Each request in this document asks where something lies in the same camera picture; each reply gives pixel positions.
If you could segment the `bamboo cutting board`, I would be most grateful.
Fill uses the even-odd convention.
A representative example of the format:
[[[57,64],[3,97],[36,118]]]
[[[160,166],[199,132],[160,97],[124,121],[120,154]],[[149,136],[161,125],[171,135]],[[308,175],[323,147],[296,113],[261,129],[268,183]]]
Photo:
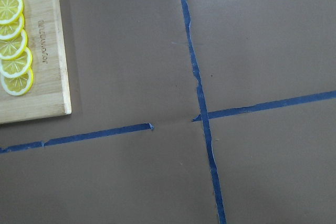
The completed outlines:
[[[23,95],[1,90],[1,123],[71,114],[59,0],[23,0],[34,82]]]

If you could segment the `bottom lemon slice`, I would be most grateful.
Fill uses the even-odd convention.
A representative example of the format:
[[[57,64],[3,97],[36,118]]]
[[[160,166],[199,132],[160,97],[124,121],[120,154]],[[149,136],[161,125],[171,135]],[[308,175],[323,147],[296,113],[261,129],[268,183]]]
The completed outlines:
[[[4,91],[13,96],[26,94],[32,87],[34,82],[34,74],[31,68],[19,77],[8,78],[1,74],[1,86]]]

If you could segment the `lemon slice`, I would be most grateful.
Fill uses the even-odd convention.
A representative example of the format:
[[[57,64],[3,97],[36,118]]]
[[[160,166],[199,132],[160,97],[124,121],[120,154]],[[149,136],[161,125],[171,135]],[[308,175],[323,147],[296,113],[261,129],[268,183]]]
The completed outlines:
[[[1,0],[1,25],[16,21],[23,13],[23,0]]]
[[[1,59],[1,74],[7,78],[17,78],[25,74],[31,67],[33,55],[26,47],[24,51],[15,59]]]
[[[3,60],[13,60],[19,57],[27,46],[27,33],[23,29],[18,36],[10,40],[1,40],[1,54]]]
[[[34,82],[34,74],[31,68],[19,77],[8,78],[1,74],[1,86],[4,91],[13,96],[26,94],[32,87]]]
[[[16,21],[6,25],[1,25],[1,40],[10,40],[17,37],[23,30],[24,24],[24,15],[21,14]]]

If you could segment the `top lemon slice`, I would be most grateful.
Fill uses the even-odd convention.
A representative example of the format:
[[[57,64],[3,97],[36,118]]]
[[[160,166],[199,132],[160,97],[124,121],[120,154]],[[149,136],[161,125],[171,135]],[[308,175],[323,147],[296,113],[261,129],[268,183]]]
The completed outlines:
[[[23,13],[23,0],[1,0],[1,25],[16,21]]]

